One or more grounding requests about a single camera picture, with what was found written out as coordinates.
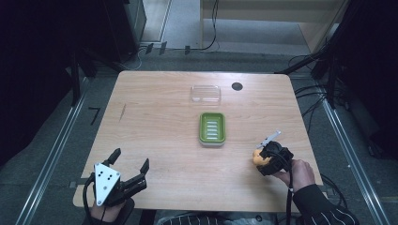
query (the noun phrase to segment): floor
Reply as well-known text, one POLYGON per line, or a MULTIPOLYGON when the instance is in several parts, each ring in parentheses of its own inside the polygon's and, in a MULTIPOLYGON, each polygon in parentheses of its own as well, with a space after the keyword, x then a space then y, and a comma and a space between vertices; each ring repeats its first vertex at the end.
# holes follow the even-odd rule
MULTIPOLYGON (((287 68, 303 57, 296 56, 309 53, 298 26, 294 23, 247 24, 221 20, 217 21, 217 37, 220 40, 210 52, 185 54, 183 51, 175 51, 184 49, 187 45, 192 48, 199 46, 197 29, 192 29, 198 26, 198 21, 192 17, 198 15, 198 7, 195 5, 197 1, 145 1, 148 4, 151 1, 152 4, 163 3, 163 12, 154 13, 146 8, 148 18, 154 14, 161 15, 160 18, 168 16, 162 26, 154 29, 157 30, 153 32, 155 36, 147 33, 144 36, 147 39, 142 44, 153 42, 156 47, 167 41, 167 49, 165 52, 158 48, 151 53, 140 52, 139 57, 124 62, 123 66, 126 68, 267 73, 287 68), (170 6, 168 9, 164 7, 167 3, 170 6), (245 31, 248 27, 258 35, 248 35, 245 31)), ((213 37, 211 24, 206 34, 205 41, 208 43, 213 37)), ((295 90, 314 85, 314 80, 309 76, 312 66, 303 67, 290 75, 295 90)), ((117 74, 104 65, 97 64, 97 68, 97 77, 85 80, 85 98, 81 101, 81 108, 73 120, 68 138, 60 146, 62 148, 54 148, 54 143, 64 127, 64 122, 75 110, 70 107, 71 93, 59 103, 35 140, 0 169, 0 192, 3 193, 0 203, 5 206, 0 212, 0 224, 65 224, 66 221, 79 224, 83 220, 84 210, 74 207, 71 202, 75 191, 73 182, 78 181, 82 173, 117 78, 117 74), (94 123, 92 121, 95 112, 89 110, 89 107, 100 108, 94 123), (48 162, 54 149, 59 151, 59 155, 53 157, 54 165, 46 167, 49 165, 46 161, 48 162), (48 180, 38 183, 43 169, 48 172, 48 180), (35 192, 36 186, 44 189, 42 192, 35 192)), ((298 98, 298 105, 304 113, 318 100, 317 95, 301 97, 298 98)), ((366 140, 361 136, 355 118, 344 106, 337 106, 336 110, 329 112, 327 104, 319 105, 312 117, 307 115, 303 120, 309 129, 309 138, 321 173, 330 177, 340 188, 349 209, 359 218, 361 224, 394 224, 398 220, 398 197, 395 189, 398 187, 398 180, 391 179, 391 175, 397 174, 398 162, 392 159, 376 159, 368 154, 366 140), (360 165, 352 160, 352 155, 346 153, 347 146, 342 142, 342 132, 331 123, 334 113, 339 116, 337 124, 343 125, 343 136, 348 137, 353 156, 359 160, 360 165), (361 170, 365 172, 365 176, 357 176, 361 170), (375 191, 375 195, 366 196, 369 188, 375 191), (377 211, 378 205, 372 203, 380 203, 382 210, 377 211), (380 223, 377 217, 382 217, 381 221, 384 223, 380 223)), ((333 203, 338 201, 338 196, 331 190, 328 197, 333 203)), ((129 224, 138 224, 140 216, 141 211, 134 210, 129 224)))

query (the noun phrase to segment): green tray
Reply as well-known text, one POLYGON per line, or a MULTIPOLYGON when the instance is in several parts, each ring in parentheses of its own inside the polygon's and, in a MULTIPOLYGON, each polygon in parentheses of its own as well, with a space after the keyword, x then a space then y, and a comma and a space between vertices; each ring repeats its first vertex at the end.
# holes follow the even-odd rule
POLYGON ((205 146, 221 146, 225 142, 225 117, 218 112, 204 112, 200 116, 199 141, 205 146))

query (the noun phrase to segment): gray carpet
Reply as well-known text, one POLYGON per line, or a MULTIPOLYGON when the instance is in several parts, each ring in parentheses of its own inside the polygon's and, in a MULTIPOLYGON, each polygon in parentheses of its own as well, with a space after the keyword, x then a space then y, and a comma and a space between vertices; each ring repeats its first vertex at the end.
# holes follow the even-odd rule
MULTIPOLYGON (((228 52, 191 52, 185 55, 182 51, 166 51, 159 55, 159 50, 150 54, 141 52, 142 65, 140 70, 186 70, 186 71, 238 71, 238 72, 273 72, 287 67, 290 55, 265 55, 254 53, 228 52)), ((137 68, 138 59, 125 62, 128 68, 137 68)), ((81 112, 76 120, 62 155, 55 167, 49 186, 38 205, 31 224, 80 224, 84 218, 84 209, 77 208, 72 203, 75 189, 69 187, 70 181, 76 181, 81 175, 91 145, 95 139, 100 119, 112 93, 117 74, 107 67, 98 64, 99 74, 91 80, 90 87, 81 112), (88 107, 99 107, 99 117, 91 126, 94 111, 88 107)), ((306 75, 308 68, 301 72, 306 75)), ((312 79, 296 79, 292 74, 294 88, 313 85, 312 79)), ((302 112, 306 111, 317 100, 317 96, 303 97, 298 100, 302 112)), ((0 171, 0 224, 13 224, 23 209, 30 188, 45 162, 56 135, 62 127, 69 112, 71 94, 67 95, 58 105, 54 113, 42 126, 36 138, 20 154, 11 159, 0 171)), ((397 181, 390 179, 396 174, 398 164, 394 160, 379 160, 369 157, 366 144, 358 131, 355 121, 349 112, 342 107, 338 109, 342 121, 349 131, 353 143, 357 146, 358 155, 366 167, 380 197, 396 196, 397 181)), ((304 117, 305 124, 309 124, 309 115, 304 117)), ((310 141, 318 162, 320 172, 331 178, 340 188, 347 199, 349 209, 359 218, 362 224, 374 224, 373 218, 364 201, 359 186, 355 181, 342 148, 329 124, 329 119, 322 107, 313 115, 310 129, 310 141)), ((333 202, 337 196, 329 195, 333 202)), ((385 202, 385 209, 391 221, 396 221, 398 207, 396 202, 385 202)), ((141 210, 135 210, 130 217, 129 224, 138 224, 141 210)))

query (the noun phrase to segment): transparent lid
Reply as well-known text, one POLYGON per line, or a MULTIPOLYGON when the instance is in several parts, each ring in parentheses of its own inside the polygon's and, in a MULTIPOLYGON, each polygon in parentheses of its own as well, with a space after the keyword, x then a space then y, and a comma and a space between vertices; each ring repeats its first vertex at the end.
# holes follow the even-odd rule
POLYGON ((194 85, 191 88, 191 102, 203 105, 219 105, 222 90, 216 85, 194 85))

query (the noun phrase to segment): robotic hand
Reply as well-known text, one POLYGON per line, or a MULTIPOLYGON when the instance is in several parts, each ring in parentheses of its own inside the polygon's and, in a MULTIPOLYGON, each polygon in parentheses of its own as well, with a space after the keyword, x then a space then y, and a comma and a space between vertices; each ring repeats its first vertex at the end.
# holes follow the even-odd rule
POLYGON ((264 176, 272 175, 281 169, 290 171, 290 162, 294 155, 289 149, 273 141, 280 134, 281 132, 277 130, 257 145, 257 149, 253 152, 253 163, 264 176))
POLYGON ((84 210, 89 218, 90 224, 93 224, 88 209, 86 198, 87 187, 94 182, 94 194, 96 196, 96 205, 105 207, 112 207, 123 203, 130 199, 133 195, 146 188, 145 175, 149 170, 149 159, 147 158, 144 165, 140 169, 140 174, 132 177, 130 180, 120 181, 120 172, 109 167, 114 164, 120 156, 120 148, 114 150, 108 159, 102 163, 94 165, 94 171, 90 174, 84 185, 83 202, 84 210))

